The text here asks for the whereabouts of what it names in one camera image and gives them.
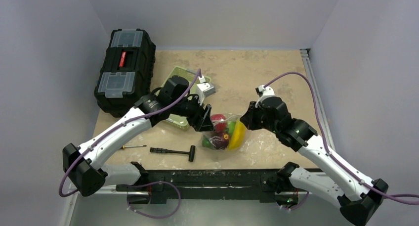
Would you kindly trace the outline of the black plastic toolbox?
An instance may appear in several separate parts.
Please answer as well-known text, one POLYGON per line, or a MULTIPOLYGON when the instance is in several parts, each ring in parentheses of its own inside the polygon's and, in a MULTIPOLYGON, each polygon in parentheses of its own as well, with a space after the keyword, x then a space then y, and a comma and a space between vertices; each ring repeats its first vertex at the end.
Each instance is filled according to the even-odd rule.
POLYGON ((100 109, 120 118, 150 92, 156 45, 143 29, 111 32, 94 96, 100 109))

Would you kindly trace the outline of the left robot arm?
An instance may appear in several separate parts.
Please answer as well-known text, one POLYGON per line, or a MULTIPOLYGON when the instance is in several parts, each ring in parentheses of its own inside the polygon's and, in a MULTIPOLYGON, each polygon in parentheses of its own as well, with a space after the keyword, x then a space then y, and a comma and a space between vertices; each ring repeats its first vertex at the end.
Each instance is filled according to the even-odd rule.
POLYGON ((63 177, 59 195, 67 197, 79 192, 90 196, 106 185, 129 185, 136 191, 147 186, 147 177, 138 163, 107 165, 106 161, 137 135, 166 120, 171 114, 185 117, 196 132, 214 130, 210 119, 211 105, 205 97, 215 87, 196 75, 192 81, 181 76, 169 78, 162 87, 142 96, 116 123, 91 140, 62 150, 63 177))

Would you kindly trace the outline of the black hammer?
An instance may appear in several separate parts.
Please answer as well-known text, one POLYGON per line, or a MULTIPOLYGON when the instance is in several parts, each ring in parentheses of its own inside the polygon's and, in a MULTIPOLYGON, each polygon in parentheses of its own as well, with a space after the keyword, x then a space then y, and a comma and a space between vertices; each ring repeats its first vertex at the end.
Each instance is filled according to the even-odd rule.
POLYGON ((151 153, 159 153, 159 154, 185 154, 188 156, 188 161, 193 162, 196 154, 196 146, 191 145, 189 151, 180 151, 180 150, 171 150, 171 149, 165 149, 165 148, 150 148, 151 153))

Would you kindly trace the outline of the red tomato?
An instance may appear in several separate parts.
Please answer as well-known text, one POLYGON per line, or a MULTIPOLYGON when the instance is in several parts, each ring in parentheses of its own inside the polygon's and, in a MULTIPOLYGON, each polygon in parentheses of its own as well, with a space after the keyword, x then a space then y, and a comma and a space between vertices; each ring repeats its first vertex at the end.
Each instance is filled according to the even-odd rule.
POLYGON ((214 125, 214 130, 216 132, 224 132, 227 127, 226 117, 223 114, 213 114, 211 115, 211 121, 214 125))

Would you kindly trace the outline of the dark red apple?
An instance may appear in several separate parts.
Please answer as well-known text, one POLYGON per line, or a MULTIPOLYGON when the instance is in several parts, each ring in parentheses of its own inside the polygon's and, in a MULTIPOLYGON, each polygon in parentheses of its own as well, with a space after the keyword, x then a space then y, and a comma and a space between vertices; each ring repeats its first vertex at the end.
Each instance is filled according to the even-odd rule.
POLYGON ((227 148, 230 141, 230 135, 219 135, 219 136, 212 136, 209 139, 212 147, 216 150, 224 150, 227 148))

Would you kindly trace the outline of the clear zip top bag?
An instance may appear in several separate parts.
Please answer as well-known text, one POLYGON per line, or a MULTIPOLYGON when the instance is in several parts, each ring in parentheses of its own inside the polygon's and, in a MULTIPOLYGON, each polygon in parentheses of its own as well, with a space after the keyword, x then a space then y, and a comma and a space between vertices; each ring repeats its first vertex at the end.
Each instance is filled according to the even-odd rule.
MULTIPOLYGON (((228 122, 230 122, 230 121, 237 121, 237 120, 240 120, 240 118, 241 118, 241 115, 239 115, 239 114, 232 114, 232 113, 227 113, 227 114, 223 114, 223 115, 225 115, 225 117, 226 117, 226 123, 228 123, 228 122)), ((224 132, 216 132, 215 130, 214 131, 212 131, 212 132, 204 132, 203 134, 202 134, 202 137, 201 137, 201 147, 202 147, 202 138, 203 138, 203 136, 206 136, 208 139, 210 139, 212 136, 219 136, 219 135, 225 135, 225 134, 228 134, 227 133, 227 130, 224 130, 224 132)), ((245 142, 242 144, 242 146, 244 146, 244 144, 246 143, 246 141, 248 140, 248 137, 249 137, 249 130, 247 129, 247 134, 246 134, 246 137, 245 137, 245 142)), ((213 151, 236 151, 236 150, 238 150, 238 149, 235 149, 235 150, 228 150, 227 148, 226 149, 224 149, 224 150, 216 150, 216 149, 210 149, 210 150, 213 150, 213 151)))

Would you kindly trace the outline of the pale green perforated basket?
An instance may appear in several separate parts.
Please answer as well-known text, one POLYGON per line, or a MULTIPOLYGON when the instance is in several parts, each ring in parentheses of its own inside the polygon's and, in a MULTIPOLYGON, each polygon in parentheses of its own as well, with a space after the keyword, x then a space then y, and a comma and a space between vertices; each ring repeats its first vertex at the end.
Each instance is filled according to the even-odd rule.
MULTIPOLYGON (((180 77, 185 78, 188 82, 192 82, 195 75, 196 75, 196 72, 191 69, 187 69, 181 66, 175 66, 172 69, 172 71, 169 73, 167 78, 164 80, 161 87, 163 87, 166 84, 167 80, 171 78, 172 76, 180 76, 180 77)), ((203 94, 204 94, 204 97, 209 97, 210 95, 216 93, 216 88, 214 84, 211 83, 211 77, 204 75, 204 78, 206 82, 209 84, 209 87, 205 91, 203 91, 203 94)), ((190 94, 198 94, 197 89, 199 85, 200 85, 200 80, 197 79, 189 91, 190 94)), ((181 117, 174 114, 171 114, 169 118, 166 119, 166 122, 182 130, 187 130, 190 127, 187 122, 186 117, 181 117)))

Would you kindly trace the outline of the yellow banana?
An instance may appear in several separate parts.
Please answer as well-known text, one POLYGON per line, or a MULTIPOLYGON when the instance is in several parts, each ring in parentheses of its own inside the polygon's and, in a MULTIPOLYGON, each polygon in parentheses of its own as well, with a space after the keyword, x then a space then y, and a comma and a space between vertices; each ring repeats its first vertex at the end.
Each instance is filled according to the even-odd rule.
POLYGON ((245 125, 240 121, 236 121, 235 130, 232 136, 230 136, 230 141, 227 146, 228 150, 235 150, 242 146, 245 142, 245 137, 247 134, 247 129, 245 125))

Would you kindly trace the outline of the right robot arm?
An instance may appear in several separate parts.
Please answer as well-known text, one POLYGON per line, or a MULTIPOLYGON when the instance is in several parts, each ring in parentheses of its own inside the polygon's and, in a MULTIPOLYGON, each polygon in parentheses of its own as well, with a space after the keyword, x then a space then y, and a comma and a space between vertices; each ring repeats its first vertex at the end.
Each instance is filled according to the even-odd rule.
POLYGON ((279 142, 309 159, 325 176, 318 176, 288 162, 277 172, 277 191, 292 187, 307 190, 337 208, 355 226, 364 226, 383 202, 388 184, 373 180, 352 167, 323 143, 322 137, 304 120, 293 118, 279 97, 252 101, 240 121, 248 130, 275 134, 279 142))

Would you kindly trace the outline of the green bell pepper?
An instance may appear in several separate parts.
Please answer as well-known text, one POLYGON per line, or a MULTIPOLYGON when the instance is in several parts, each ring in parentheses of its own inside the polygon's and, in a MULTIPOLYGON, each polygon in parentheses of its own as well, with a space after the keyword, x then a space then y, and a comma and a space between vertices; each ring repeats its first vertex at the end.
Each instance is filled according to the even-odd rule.
POLYGON ((212 143, 206 136, 202 138, 202 147, 213 149, 212 143))

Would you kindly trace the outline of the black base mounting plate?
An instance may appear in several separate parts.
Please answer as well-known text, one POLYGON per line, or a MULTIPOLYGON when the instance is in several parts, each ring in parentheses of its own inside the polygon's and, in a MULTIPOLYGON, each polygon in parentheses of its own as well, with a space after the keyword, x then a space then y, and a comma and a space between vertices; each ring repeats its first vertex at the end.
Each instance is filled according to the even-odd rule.
POLYGON ((149 170, 133 185, 117 185, 131 204, 165 204, 168 199, 257 200, 295 206, 305 190, 278 177, 276 169, 149 170))

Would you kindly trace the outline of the yellow handled screwdriver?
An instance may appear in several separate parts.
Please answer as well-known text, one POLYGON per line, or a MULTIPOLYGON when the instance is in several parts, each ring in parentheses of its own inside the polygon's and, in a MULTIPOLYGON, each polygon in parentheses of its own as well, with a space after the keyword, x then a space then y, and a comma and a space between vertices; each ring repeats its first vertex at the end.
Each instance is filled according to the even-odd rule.
POLYGON ((141 148, 141 147, 147 147, 147 145, 123 145, 121 149, 128 149, 128 148, 141 148))

